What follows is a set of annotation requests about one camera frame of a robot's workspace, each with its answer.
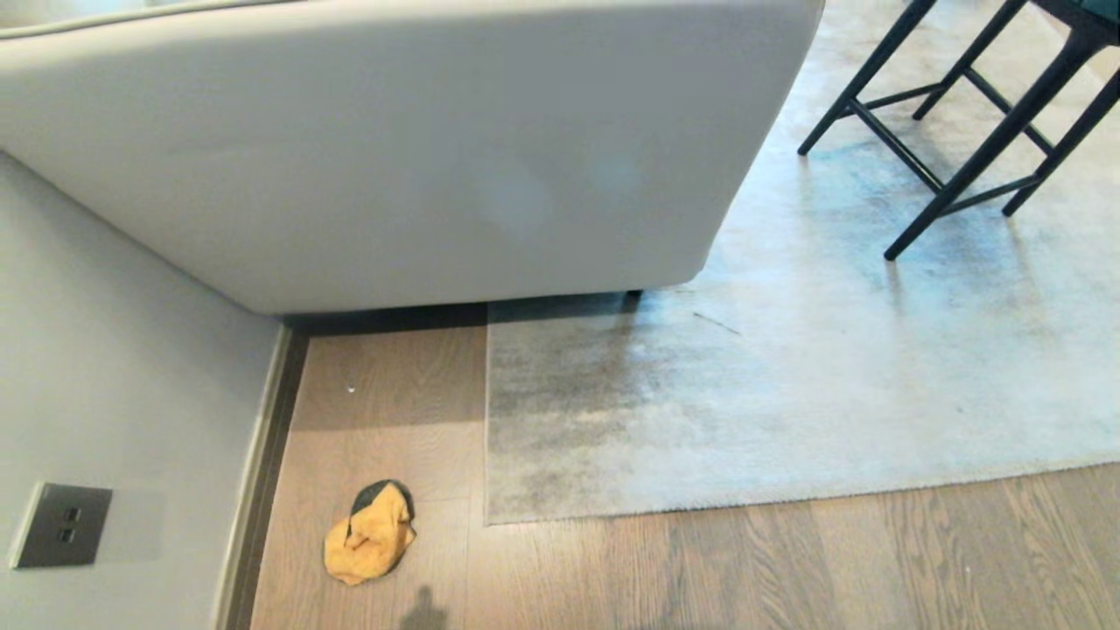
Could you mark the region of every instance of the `wall socket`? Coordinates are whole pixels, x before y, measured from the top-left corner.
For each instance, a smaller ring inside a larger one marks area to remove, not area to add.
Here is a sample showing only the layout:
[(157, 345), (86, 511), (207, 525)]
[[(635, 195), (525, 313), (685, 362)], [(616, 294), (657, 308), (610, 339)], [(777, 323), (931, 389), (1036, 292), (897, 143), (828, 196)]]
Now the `wall socket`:
[(15, 568), (93, 564), (113, 491), (44, 483)]

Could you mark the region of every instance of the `wooden floor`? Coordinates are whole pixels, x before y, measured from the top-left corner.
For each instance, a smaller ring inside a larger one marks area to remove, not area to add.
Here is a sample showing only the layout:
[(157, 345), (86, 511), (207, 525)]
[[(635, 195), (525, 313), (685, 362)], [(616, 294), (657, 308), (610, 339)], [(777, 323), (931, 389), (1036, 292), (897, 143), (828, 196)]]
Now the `wooden floor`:
[[(1120, 465), (483, 527), (485, 361), (480, 326), (312, 340), (254, 629), (1120, 629)], [(323, 536), (384, 478), (419, 536), (347, 587)]]

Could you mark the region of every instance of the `chair leg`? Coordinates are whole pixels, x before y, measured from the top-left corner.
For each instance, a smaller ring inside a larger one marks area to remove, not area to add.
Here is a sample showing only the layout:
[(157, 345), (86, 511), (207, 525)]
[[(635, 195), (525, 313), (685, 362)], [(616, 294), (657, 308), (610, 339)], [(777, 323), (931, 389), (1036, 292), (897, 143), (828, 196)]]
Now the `chair leg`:
[(1020, 189), (1018, 193), (1015, 193), (1015, 196), (1007, 202), (1007, 205), (1004, 206), (1004, 216), (1011, 216), (1015, 214), (1016, 210), (1019, 210), (1019, 206), (1030, 198), (1030, 195), (1038, 189), (1038, 186), (1042, 186), (1043, 182), (1046, 182), (1046, 178), (1057, 170), (1058, 165), (1061, 165), (1065, 158), (1070, 157), (1070, 154), (1072, 154), (1073, 150), (1077, 148), (1077, 145), (1080, 145), (1081, 141), (1089, 136), (1089, 132), (1096, 127), (1096, 123), (1109, 113), (1109, 110), (1112, 109), (1112, 105), (1114, 105), (1118, 100), (1120, 100), (1120, 71), (1112, 74), (1112, 78), (1104, 85), (1101, 93), (1093, 99), (1089, 109), (1086, 109), (1085, 112), (1081, 114), (1081, 118), (1077, 119), (1077, 122), (1074, 122), (1073, 127), (1065, 132), (1062, 140), (1054, 147), (1054, 151), (1046, 156), (1046, 159), (1038, 165), (1038, 169), (1035, 170), (1038, 182)]
[(953, 67), (949, 70), (949, 74), (941, 80), (941, 89), (935, 92), (931, 92), (930, 95), (922, 101), (922, 104), (918, 105), (917, 110), (914, 111), (914, 120), (922, 120), (925, 118), (925, 114), (930, 113), (933, 105), (937, 104), (937, 101), (945, 95), (945, 92), (952, 90), (956, 80), (964, 75), (964, 71), (972, 67), (972, 64), (980, 58), (980, 55), (982, 55), (988, 46), (996, 40), (996, 37), (1004, 31), (1007, 25), (1011, 22), (1011, 18), (1014, 18), (1019, 12), (1019, 9), (1021, 9), (1026, 3), (1027, 0), (1007, 0), (1007, 2), (1004, 2), (1004, 6), (996, 11), (996, 15), (991, 18), (988, 25), (983, 27), (980, 35), (977, 36), (968, 49), (964, 50), (961, 58), (956, 59)]
[(1043, 72), (1043, 75), (1035, 81), (1030, 90), (1027, 90), (1027, 93), (1019, 103), (1011, 108), (1011, 111), (1008, 112), (1002, 122), (980, 145), (980, 148), (972, 154), (972, 157), (964, 163), (964, 166), (956, 172), (956, 175), (953, 175), (953, 178), (945, 184), (945, 187), (937, 193), (937, 196), (925, 206), (922, 214), (918, 214), (898, 239), (887, 248), (887, 251), (883, 254), (884, 258), (887, 260), (897, 258), (899, 253), (914, 242), (914, 239), (918, 238), (926, 228), (932, 225), (945, 209), (999, 157), (999, 154), (1004, 152), (1004, 149), (1011, 143), (1011, 140), (1030, 124), (1030, 121), (1034, 120), (1038, 112), (1051, 102), (1081, 66), (1100, 50), (1103, 44), (1095, 39), (1083, 37), (1076, 30), (1072, 31), (1065, 40), (1062, 52), (1051, 62)]
[(831, 127), (832, 123), (836, 122), (837, 118), (839, 118), (840, 114), (842, 114), (848, 108), (848, 102), (856, 98), (856, 95), (858, 95), (859, 92), (867, 86), (867, 83), (871, 81), (875, 74), (879, 72), (879, 68), (883, 67), (883, 64), (887, 63), (887, 59), (895, 54), (898, 46), (906, 40), (906, 37), (908, 37), (911, 33), (913, 33), (914, 28), (922, 21), (922, 18), (924, 18), (925, 13), (930, 11), (930, 8), (933, 7), (934, 2), (936, 2), (936, 0), (913, 0), (909, 7), (906, 7), (903, 15), (898, 17), (895, 25), (890, 27), (889, 31), (887, 31), (883, 41), (879, 41), (879, 45), (875, 47), (871, 56), (864, 63), (864, 67), (859, 68), (859, 72), (856, 73), (856, 76), (852, 77), (851, 82), (848, 83), (848, 86), (843, 89), (843, 92), (841, 92), (840, 96), (838, 96), (836, 102), (832, 103), (829, 111), (825, 112), (820, 122), (816, 123), (816, 127), (814, 127), (809, 133), (805, 141), (797, 147), (797, 155), (803, 156), (813, 148), (813, 145), (821, 139), (821, 136), (829, 130), (829, 127)]

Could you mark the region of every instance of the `white sofa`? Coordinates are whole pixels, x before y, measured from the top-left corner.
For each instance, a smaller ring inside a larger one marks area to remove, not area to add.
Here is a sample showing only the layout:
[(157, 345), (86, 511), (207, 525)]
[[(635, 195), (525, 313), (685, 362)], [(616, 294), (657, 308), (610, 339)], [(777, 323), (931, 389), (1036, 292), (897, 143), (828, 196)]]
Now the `white sofa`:
[(261, 313), (687, 281), (823, 0), (321, 0), (0, 39), (0, 148)]

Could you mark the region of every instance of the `rug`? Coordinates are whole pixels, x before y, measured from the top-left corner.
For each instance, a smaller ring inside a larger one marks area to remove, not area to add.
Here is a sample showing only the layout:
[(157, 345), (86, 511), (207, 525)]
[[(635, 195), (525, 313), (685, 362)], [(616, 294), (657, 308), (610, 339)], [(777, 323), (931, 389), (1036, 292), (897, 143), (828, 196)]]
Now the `rug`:
[[(926, 188), (856, 119), (795, 149), (903, 9), (831, 0), (716, 239), (676, 287), (491, 306), (487, 522), (711, 508), (1120, 460), (1112, 112), (1007, 221), (997, 200), (881, 252)], [(936, 81), (992, 15), (942, 2), (864, 93)], [(978, 63), (1017, 99), (1061, 46), (1028, 7)], [(1102, 82), (1038, 126), (1056, 141)], [(971, 85), (880, 117), (944, 178), (1000, 114)], [(974, 191), (1030, 170), (1021, 139)]]

